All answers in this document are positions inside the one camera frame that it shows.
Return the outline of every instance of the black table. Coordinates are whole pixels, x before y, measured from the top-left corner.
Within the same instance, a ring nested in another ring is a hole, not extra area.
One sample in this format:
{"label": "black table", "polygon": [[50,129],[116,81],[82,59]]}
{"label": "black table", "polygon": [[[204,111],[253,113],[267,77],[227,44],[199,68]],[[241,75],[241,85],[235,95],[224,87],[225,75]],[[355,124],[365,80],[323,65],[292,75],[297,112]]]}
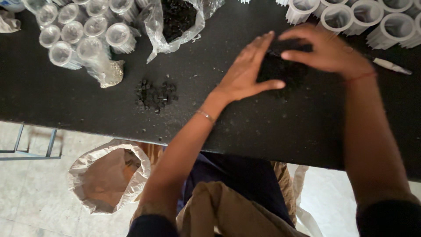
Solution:
{"label": "black table", "polygon": [[[287,7],[274,0],[253,0],[250,4],[227,0],[206,22],[201,39],[182,45],[174,53],[159,54],[148,65],[146,58],[152,46],[148,37],[142,36],[135,52],[114,56],[114,60],[126,61],[125,77],[106,89],[101,89],[85,69],[68,70],[51,64],[47,49],[38,43],[35,17],[28,11],[19,13],[22,30],[0,34],[0,119],[168,144],[245,45],[270,30],[281,33],[290,27],[286,11]],[[378,68],[385,110],[408,176],[419,180],[421,47],[372,51],[365,45],[368,32],[347,40],[363,52],[414,70],[412,76],[404,76]],[[180,100],[158,116],[151,110],[139,111],[134,89],[143,78],[158,84],[175,83]],[[341,79],[312,70],[288,101],[265,92],[230,104],[203,149],[343,169],[343,104]]]}

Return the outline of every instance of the floor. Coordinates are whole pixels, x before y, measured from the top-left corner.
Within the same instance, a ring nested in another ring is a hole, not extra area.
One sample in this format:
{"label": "floor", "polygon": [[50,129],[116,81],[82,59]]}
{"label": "floor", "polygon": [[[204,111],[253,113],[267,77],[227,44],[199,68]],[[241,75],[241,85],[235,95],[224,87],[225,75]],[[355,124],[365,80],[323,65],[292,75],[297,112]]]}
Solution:
{"label": "floor", "polygon": [[[0,122],[0,150],[13,150],[19,124]],[[19,150],[45,154],[51,129],[25,126]],[[60,160],[1,161],[0,236],[125,236],[137,207],[131,203],[113,215],[90,215],[68,191],[67,171],[83,153],[111,140],[59,130],[52,156]],[[16,156],[1,154],[1,157]],[[288,164],[291,173],[296,165]],[[421,184],[412,183],[421,197]],[[315,218],[325,237],[358,236],[355,200],[345,172],[311,167],[306,173],[301,207]]]}

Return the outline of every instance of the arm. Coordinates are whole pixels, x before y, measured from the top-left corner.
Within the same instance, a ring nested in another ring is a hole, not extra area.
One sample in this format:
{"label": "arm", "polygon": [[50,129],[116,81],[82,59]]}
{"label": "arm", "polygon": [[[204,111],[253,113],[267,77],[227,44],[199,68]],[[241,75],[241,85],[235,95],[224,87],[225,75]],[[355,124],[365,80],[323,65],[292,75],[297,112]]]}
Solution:
{"label": "arm", "polygon": [[302,38],[312,53],[285,51],[282,57],[342,75],[346,85],[345,170],[358,205],[410,194],[398,147],[386,119],[372,65],[338,37],[306,24],[280,39]]}
{"label": "arm", "polygon": [[[208,95],[200,108],[201,111],[216,120],[232,101],[285,86],[285,83],[279,80],[256,83],[261,62],[273,37],[273,32],[257,37],[241,51],[221,83]],[[175,218],[177,199],[183,182],[212,127],[213,123],[208,118],[196,113],[177,133],[150,175],[139,206],[145,203],[159,205],[171,212],[169,217]]]}

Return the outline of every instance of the metal frame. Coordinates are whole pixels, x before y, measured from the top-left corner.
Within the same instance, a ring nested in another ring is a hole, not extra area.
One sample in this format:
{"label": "metal frame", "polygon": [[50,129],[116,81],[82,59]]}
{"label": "metal frame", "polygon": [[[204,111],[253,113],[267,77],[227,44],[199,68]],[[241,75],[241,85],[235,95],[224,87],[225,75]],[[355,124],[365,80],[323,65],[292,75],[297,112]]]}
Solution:
{"label": "metal frame", "polygon": [[50,143],[48,144],[47,154],[45,156],[32,154],[26,151],[18,151],[19,141],[21,139],[22,131],[24,125],[22,124],[19,128],[18,138],[16,139],[15,149],[13,151],[0,150],[0,153],[16,153],[22,155],[29,155],[30,157],[0,157],[0,161],[16,161],[16,160],[52,160],[60,159],[61,156],[50,156],[51,151],[53,150],[54,140],[56,138],[57,129],[53,129],[51,132]]}

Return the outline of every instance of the hand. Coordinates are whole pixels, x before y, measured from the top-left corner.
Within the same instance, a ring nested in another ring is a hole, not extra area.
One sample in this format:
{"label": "hand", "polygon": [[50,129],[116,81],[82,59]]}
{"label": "hand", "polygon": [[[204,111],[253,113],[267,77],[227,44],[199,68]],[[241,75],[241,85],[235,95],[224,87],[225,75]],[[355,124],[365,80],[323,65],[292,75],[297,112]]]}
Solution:
{"label": "hand", "polygon": [[345,79],[357,78],[365,73],[375,72],[370,62],[339,37],[312,24],[303,24],[284,32],[280,40],[301,38],[313,45],[313,52],[284,51],[285,60],[304,63],[319,70],[340,73]]}
{"label": "hand", "polygon": [[247,45],[213,92],[224,95],[228,102],[232,102],[262,91],[284,88],[285,82],[280,80],[256,83],[262,60],[273,37],[274,32],[271,31]]}

